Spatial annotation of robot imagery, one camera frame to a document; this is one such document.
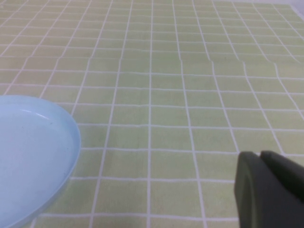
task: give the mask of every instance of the green checkered tablecloth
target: green checkered tablecloth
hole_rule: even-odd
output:
[[[240,151],[304,164],[304,23],[288,5],[4,0],[0,94],[70,112],[82,150],[27,228],[237,228]]]

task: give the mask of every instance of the plate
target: plate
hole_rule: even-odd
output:
[[[80,133],[56,104],[0,96],[0,228],[20,227],[43,211],[71,175]]]

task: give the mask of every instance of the tile pattern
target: tile pattern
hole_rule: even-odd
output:
[[[0,94],[56,102],[82,151],[31,228],[236,228],[237,155],[304,156],[304,23],[287,5],[2,0]]]

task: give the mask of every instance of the light blue plate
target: light blue plate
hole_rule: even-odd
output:
[[[0,96],[0,228],[44,210],[71,175],[80,133],[63,108],[27,96]]]

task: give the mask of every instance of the plate rim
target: plate rim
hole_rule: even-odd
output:
[[[20,217],[18,218],[18,220],[8,224],[8,226],[5,226],[3,228],[19,228],[22,225],[25,225],[26,223],[30,222],[32,219],[34,219],[36,216],[38,216],[42,211],[44,211],[48,206],[50,206],[54,200],[59,196],[59,194],[62,192],[62,190],[64,189],[64,187],[66,186],[70,176],[72,175],[72,172],[74,171],[79,156],[80,156],[80,151],[81,151],[81,134],[80,134],[80,130],[78,128],[78,125],[75,121],[75,119],[72,117],[72,115],[70,113],[68,113],[64,108],[62,108],[61,106],[45,100],[45,99],[41,99],[41,98],[37,98],[37,97],[32,97],[32,96],[23,96],[23,95],[2,95],[0,96],[0,105],[5,104],[7,101],[7,103],[13,103],[13,101],[16,101],[15,103],[20,103],[22,101],[26,101],[26,103],[28,103],[29,105],[32,103],[43,103],[46,104],[48,106],[51,106],[57,110],[59,110],[62,114],[65,115],[65,117],[67,117],[70,121],[71,124],[74,126],[74,130],[76,131],[76,140],[78,141],[76,147],[77,149],[75,150],[75,159],[73,161],[73,164],[69,170],[69,172],[66,173],[65,177],[63,178],[63,180],[60,182],[59,186],[51,193],[51,196],[47,199],[41,202],[41,204],[39,206],[37,206],[35,209],[33,209],[32,211],[30,211],[29,213],[27,213],[24,217]]]

